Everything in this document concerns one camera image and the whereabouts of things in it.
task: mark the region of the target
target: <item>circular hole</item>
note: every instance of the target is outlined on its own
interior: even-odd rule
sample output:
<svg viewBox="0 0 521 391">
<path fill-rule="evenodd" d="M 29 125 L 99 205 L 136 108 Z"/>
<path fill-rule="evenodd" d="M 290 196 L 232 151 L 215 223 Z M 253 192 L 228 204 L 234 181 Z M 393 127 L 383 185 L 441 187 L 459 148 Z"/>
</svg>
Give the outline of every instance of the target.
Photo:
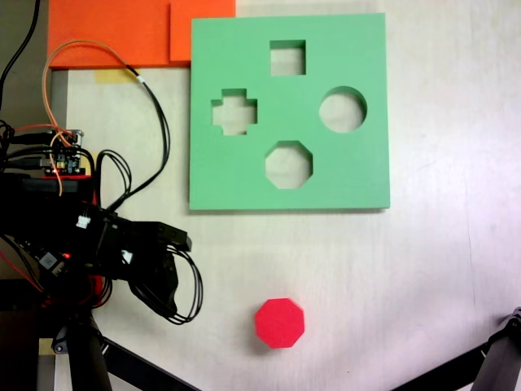
<svg viewBox="0 0 521 391">
<path fill-rule="evenodd" d="M 337 133 L 358 129 L 367 116 L 367 103 L 351 87 L 336 87 L 326 94 L 318 111 L 325 126 Z"/>
</svg>

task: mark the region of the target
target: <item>yellow tape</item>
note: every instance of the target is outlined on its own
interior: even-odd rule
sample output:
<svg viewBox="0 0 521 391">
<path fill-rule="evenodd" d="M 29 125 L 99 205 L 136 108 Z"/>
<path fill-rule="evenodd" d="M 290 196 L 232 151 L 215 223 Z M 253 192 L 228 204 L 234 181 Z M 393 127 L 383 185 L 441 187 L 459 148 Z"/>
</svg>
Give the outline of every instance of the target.
<svg viewBox="0 0 521 391">
<path fill-rule="evenodd" d="M 126 68 L 125 69 L 95 69 L 94 70 L 94 80 L 95 80 L 96 84 L 123 84 L 123 83 L 137 83 L 138 82 L 136 80 L 136 77 Z"/>
<path fill-rule="evenodd" d="M 55 352 L 52 349 L 52 338 L 40 338 L 40 349 L 39 349 L 39 355 L 40 356 L 54 356 Z"/>
</svg>

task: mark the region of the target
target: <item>red octagonal block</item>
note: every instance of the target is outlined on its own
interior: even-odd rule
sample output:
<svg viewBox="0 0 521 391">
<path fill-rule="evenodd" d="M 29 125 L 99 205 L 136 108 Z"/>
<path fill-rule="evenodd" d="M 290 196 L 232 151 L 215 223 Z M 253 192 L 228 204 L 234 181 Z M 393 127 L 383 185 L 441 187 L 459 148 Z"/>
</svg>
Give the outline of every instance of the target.
<svg viewBox="0 0 521 391">
<path fill-rule="evenodd" d="M 270 348 L 291 348 L 304 334 L 304 311 L 292 299 L 269 299 L 255 314 L 255 329 Z"/>
</svg>

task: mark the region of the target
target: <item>octagonal hole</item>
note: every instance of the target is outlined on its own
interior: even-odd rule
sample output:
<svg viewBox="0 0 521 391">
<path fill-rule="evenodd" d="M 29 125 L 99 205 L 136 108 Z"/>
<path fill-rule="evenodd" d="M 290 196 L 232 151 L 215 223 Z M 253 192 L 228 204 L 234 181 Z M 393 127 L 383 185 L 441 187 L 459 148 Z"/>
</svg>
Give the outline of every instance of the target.
<svg viewBox="0 0 521 391">
<path fill-rule="evenodd" d="M 313 155 L 298 141 L 280 141 L 266 156 L 266 177 L 279 189 L 298 189 L 313 175 Z"/>
<path fill-rule="evenodd" d="M 330 130 L 349 133 L 358 129 L 366 120 L 367 103 L 354 88 L 336 87 L 326 94 L 318 114 Z"/>
</svg>

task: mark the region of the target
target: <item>square hole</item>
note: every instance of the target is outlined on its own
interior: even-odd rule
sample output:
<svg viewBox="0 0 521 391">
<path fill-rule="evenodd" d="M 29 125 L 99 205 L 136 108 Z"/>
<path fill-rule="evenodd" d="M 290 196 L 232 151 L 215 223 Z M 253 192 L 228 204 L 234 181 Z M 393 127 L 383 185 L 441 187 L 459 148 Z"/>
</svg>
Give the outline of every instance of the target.
<svg viewBox="0 0 521 391">
<path fill-rule="evenodd" d="M 271 76 L 306 74 L 306 41 L 271 41 L 269 43 Z"/>
</svg>

